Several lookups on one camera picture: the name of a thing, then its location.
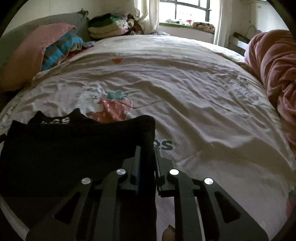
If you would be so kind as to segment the pink rumpled duvet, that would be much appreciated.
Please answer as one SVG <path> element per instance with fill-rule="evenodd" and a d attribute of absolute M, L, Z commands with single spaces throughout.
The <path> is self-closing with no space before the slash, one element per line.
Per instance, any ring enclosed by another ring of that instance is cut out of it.
<path fill-rule="evenodd" d="M 255 35 L 245 51 L 245 62 L 265 87 L 295 154 L 295 39 L 292 33 L 271 30 Z"/>

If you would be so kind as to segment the black garment with white lettering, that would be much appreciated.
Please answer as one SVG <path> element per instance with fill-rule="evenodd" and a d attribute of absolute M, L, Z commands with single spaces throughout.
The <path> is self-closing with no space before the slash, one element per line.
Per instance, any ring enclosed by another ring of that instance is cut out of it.
<path fill-rule="evenodd" d="M 153 117 L 100 123 L 37 112 L 1 135 L 1 208 L 25 240 L 156 240 Z M 116 170 L 140 147 L 138 191 Z"/>

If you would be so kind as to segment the blue grey striped blanket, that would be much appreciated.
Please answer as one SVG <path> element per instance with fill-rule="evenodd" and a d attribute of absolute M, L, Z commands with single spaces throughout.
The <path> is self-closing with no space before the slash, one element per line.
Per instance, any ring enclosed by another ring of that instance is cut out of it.
<path fill-rule="evenodd" d="M 79 52 L 93 47 L 94 43 L 93 41 L 84 42 L 81 37 L 72 32 L 66 33 L 46 48 L 41 70 L 45 71 L 59 65 Z"/>

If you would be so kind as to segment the window with dark frame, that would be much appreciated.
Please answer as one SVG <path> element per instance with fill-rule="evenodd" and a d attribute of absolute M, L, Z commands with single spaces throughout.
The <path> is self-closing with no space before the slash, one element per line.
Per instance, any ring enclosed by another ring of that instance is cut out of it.
<path fill-rule="evenodd" d="M 220 1 L 159 1 L 159 22 L 188 25 L 218 24 Z"/>

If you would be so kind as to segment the grey quilted headboard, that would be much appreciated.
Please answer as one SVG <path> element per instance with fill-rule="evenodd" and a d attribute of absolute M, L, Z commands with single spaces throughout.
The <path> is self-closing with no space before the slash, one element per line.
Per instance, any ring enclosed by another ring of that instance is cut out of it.
<path fill-rule="evenodd" d="M 75 28 L 72 32 L 81 37 L 83 41 L 90 41 L 91 37 L 88 32 L 88 14 L 88 11 L 82 9 L 81 11 L 75 13 L 47 16 L 22 24 L 3 34 L 1 36 L 1 70 L 3 70 L 8 64 L 10 57 L 18 46 L 39 26 L 55 23 L 67 23 L 74 25 Z"/>

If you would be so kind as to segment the cream window curtain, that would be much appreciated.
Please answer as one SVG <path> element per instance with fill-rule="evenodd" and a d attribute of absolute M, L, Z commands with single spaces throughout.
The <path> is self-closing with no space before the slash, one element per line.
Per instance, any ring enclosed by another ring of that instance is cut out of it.
<path fill-rule="evenodd" d="M 136 0 L 135 19 L 142 27 L 144 34 L 151 34 L 159 27 L 159 0 Z"/>

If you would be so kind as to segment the white printed bed sheet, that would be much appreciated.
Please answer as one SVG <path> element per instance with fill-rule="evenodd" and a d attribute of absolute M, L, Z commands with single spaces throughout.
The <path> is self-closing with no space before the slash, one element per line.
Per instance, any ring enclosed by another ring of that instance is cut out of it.
<path fill-rule="evenodd" d="M 75 108 L 95 120 L 156 120 L 161 155 L 193 178 L 211 177 L 266 231 L 280 231 L 295 158 L 263 85 L 243 57 L 173 36 L 123 36 L 37 74 L 1 112 L 1 133 L 37 111 Z"/>

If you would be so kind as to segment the stack of folded clothes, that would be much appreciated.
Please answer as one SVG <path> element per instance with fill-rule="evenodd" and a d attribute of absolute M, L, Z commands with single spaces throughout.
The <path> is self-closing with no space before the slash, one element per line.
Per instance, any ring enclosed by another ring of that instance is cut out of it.
<path fill-rule="evenodd" d="M 126 35 L 143 35 L 144 30 L 133 15 L 107 13 L 88 22 L 88 32 L 93 39 L 106 39 Z"/>

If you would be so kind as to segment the clothes pile on windowsill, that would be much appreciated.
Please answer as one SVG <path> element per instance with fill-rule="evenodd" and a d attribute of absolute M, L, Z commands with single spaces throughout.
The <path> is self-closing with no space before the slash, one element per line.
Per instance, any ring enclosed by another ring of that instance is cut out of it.
<path fill-rule="evenodd" d="M 192 23 L 193 28 L 201 30 L 207 33 L 215 33 L 215 27 L 210 23 L 194 22 Z"/>

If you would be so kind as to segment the pink pillow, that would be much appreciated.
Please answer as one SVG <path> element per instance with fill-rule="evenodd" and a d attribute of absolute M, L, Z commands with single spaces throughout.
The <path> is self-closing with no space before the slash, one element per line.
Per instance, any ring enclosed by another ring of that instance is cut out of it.
<path fill-rule="evenodd" d="M 46 48 L 74 29 L 67 23 L 39 26 L 14 51 L 1 74 L 1 91 L 22 88 L 41 72 Z"/>

